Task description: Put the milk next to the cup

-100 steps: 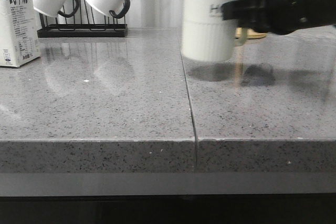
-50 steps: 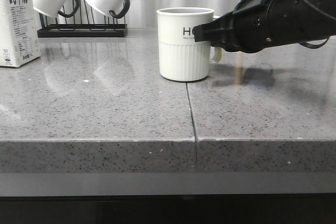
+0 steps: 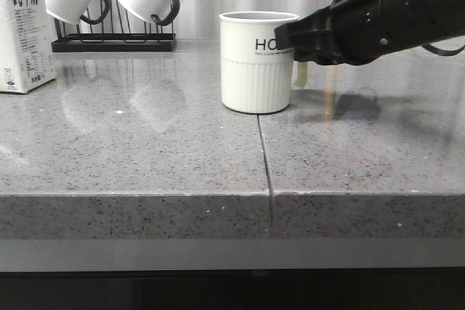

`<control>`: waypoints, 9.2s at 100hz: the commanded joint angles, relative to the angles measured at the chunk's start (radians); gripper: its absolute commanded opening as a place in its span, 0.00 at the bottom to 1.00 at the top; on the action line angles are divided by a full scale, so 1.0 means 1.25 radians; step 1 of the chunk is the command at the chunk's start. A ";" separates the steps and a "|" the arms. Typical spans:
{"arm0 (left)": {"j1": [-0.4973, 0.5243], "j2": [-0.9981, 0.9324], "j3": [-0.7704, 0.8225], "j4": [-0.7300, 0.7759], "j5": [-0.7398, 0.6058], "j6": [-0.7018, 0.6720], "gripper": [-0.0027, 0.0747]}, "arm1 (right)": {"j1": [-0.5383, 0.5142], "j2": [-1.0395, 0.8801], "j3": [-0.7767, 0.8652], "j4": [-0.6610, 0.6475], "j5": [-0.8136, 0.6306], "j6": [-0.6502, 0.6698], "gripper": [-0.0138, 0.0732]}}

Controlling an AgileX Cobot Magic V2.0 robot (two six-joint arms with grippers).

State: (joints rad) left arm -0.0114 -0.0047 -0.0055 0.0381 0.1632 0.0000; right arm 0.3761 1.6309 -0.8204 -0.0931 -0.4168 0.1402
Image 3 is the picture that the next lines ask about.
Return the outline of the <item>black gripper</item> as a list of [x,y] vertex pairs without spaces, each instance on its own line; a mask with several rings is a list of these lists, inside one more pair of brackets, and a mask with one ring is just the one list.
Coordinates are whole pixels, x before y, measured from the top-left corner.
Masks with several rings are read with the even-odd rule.
[[293,49],[297,62],[366,65],[379,58],[388,39],[382,0],[333,0],[311,15],[278,26],[277,49]]

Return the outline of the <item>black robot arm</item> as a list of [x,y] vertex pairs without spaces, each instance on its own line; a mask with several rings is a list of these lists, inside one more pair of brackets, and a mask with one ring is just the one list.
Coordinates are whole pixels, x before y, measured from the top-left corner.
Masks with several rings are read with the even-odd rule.
[[333,0],[294,23],[275,29],[278,49],[293,49],[297,62],[366,65],[381,56],[464,35],[464,0]]

